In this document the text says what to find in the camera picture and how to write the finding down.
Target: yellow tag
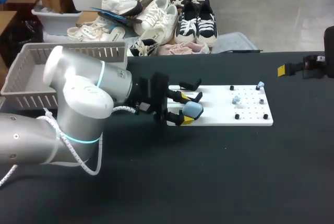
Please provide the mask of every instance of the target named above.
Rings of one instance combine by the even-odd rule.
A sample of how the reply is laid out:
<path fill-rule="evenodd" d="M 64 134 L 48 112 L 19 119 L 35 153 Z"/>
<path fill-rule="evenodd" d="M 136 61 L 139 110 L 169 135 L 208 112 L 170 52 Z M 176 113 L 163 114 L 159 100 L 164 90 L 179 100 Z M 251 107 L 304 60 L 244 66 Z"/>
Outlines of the yellow tag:
<path fill-rule="evenodd" d="M 184 116 L 184 121 L 182 122 L 182 125 L 188 125 L 188 124 L 191 124 L 193 121 L 194 121 L 193 118 Z"/>
<path fill-rule="evenodd" d="M 277 72 L 278 72 L 278 77 L 280 77 L 280 76 L 282 76 L 282 75 L 285 75 L 285 65 L 280 66 L 280 67 L 277 69 Z"/>
<path fill-rule="evenodd" d="M 183 99 L 190 100 L 187 96 L 184 95 L 184 93 L 181 92 L 181 96 Z"/>

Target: black table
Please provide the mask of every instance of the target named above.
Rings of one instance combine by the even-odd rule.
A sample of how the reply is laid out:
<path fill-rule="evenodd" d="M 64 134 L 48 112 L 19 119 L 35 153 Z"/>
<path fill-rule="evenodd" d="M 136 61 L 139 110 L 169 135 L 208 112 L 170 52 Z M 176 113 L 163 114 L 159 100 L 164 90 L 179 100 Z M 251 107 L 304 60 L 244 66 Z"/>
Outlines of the black table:
<path fill-rule="evenodd" d="M 172 84 L 263 81 L 274 124 L 161 128 L 151 115 L 113 116 L 98 176 L 20 166 L 0 189 L 1 223 L 333 223 L 334 79 L 277 77 L 307 54 L 130 61 L 135 77 L 158 70 Z"/>

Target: gray basket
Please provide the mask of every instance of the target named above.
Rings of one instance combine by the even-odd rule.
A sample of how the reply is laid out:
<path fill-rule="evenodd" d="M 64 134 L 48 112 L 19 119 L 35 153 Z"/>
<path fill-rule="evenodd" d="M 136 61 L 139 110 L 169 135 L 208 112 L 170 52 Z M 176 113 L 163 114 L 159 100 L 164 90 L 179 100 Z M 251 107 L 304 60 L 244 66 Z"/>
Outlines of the gray basket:
<path fill-rule="evenodd" d="M 125 42 L 30 43 L 25 44 L 11 65 L 1 95 L 18 110 L 56 109 L 57 94 L 43 83 L 46 60 L 57 46 L 88 54 L 119 68 L 126 69 Z"/>

